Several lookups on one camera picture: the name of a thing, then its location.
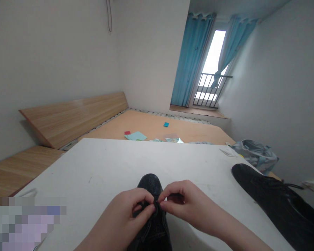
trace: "headboard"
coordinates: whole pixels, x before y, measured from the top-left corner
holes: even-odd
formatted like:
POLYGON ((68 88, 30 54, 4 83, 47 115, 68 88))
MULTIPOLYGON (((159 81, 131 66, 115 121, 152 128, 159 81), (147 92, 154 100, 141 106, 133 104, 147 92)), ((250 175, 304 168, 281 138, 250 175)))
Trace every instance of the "headboard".
POLYGON ((59 149, 128 108, 123 92, 19 110, 42 145, 59 149))

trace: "paper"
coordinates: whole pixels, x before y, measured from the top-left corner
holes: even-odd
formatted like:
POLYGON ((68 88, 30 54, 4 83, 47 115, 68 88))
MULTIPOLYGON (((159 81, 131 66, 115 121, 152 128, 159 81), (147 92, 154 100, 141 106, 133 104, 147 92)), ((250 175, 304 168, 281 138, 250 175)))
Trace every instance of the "paper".
POLYGON ((130 135, 125 135, 125 137, 128 140, 141 140, 141 141, 143 141, 143 140, 147 139, 147 137, 144 134, 142 134, 138 131, 134 132, 133 134, 130 134, 130 135))
POLYGON ((235 152, 232 148, 226 148, 226 149, 220 148, 220 151, 229 157, 238 157, 239 156, 238 153, 235 152))

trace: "balcony railing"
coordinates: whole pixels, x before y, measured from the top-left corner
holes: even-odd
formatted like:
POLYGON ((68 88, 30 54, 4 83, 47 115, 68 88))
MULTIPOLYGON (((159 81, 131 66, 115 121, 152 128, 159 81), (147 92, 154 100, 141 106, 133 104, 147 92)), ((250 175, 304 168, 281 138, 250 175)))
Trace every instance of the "balcony railing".
POLYGON ((222 81, 225 83, 225 78, 232 78, 232 76, 222 75, 217 87, 211 88, 212 83, 214 82, 214 75, 215 74, 201 73, 193 105, 217 108, 215 105, 224 86, 224 84, 221 83, 222 81))

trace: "wooden bed frame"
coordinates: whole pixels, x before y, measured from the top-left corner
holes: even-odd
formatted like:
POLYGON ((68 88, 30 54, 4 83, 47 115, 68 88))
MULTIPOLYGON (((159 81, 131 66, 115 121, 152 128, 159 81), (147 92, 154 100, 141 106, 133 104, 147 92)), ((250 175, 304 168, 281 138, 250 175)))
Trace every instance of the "wooden bed frame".
POLYGON ((59 149, 127 108, 124 92, 117 92, 19 111, 42 145, 59 149))
POLYGON ((123 92, 65 103, 20 110, 31 124, 42 145, 61 149, 82 138, 123 139, 124 132, 140 131, 147 140, 165 140, 167 134, 177 134, 184 143, 211 142, 234 144, 221 128, 211 124, 193 123, 138 111, 126 111, 96 130, 93 128, 128 108, 123 92))

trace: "white table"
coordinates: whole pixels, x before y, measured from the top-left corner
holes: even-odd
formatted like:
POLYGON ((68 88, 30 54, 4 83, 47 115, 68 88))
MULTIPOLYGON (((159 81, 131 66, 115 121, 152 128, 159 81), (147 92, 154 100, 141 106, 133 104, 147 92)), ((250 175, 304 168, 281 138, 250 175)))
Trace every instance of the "white table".
MULTIPOLYGON (((232 176, 233 165, 247 162, 219 150, 227 147, 85 138, 17 196, 36 188, 37 197, 66 197, 67 215, 61 217, 39 250, 71 251, 112 198, 136 187, 143 175, 156 174, 163 188, 189 179, 273 250, 293 250, 232 176)), ((221 240, 170 214, 167 220, 174 250, 230 250, 221 240)))

